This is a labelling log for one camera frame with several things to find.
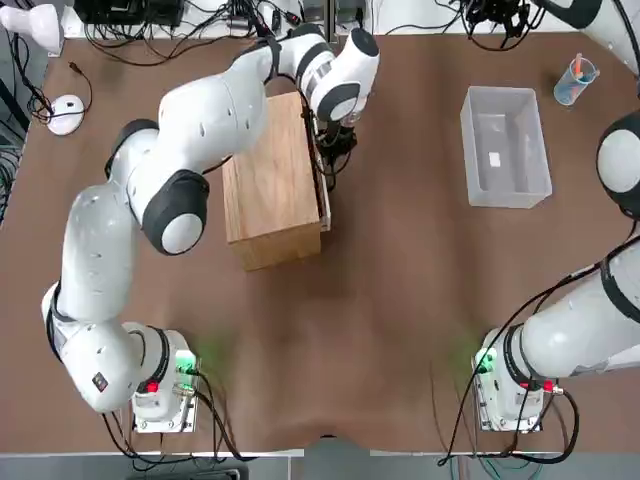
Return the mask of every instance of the plastic cup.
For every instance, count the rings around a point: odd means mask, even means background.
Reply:
[[[596,77],[600,75],[600,72],[591,61],[581,54],[578,55],[580,57],[580,72],[576,68],[577,58],[574,58],[553,89],[553,96],[556,101],[564,106],[573,105],[584,89],[591,85]]]

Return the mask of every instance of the white cylinder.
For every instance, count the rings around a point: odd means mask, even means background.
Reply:
[[[113,182],[82,191],[69,212],[58,311],[80,322],[116,318],[126,305],[135,254],[135,219]]]

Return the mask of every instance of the plastic container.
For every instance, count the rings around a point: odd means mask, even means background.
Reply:
[[[600,72],[593,63],[579,53],[569,64],[569,68],[558,80],[553,96],[560,105],[573,105],[580,94],[593,83]]]
[[[551,195],[532,89],[469,87],[460,122],[471,205],[531,208]]]

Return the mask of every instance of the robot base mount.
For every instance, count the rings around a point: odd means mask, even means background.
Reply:
[[[503,337],[492,348],[488,348],[497,332],[497,329],[489,332],[483,348],[471,362],[474,372],[480,364],[478,374],[473,379],[480,428],[483,431],[513,432],[518,428],[520,418],[521,433],[539,431],[541,425],[536,424],[544,404],[544,391],[537,388],[527,393],[526,384],[519,385],[511,378],[504,359]]]

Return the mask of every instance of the green status light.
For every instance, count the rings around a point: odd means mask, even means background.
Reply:
[[[478,373],[489,373],[494,370],[494,362],[498,357],[498,352],[495,348],[481,348],[478,353],[476,353],[476,365],[478,366]]]

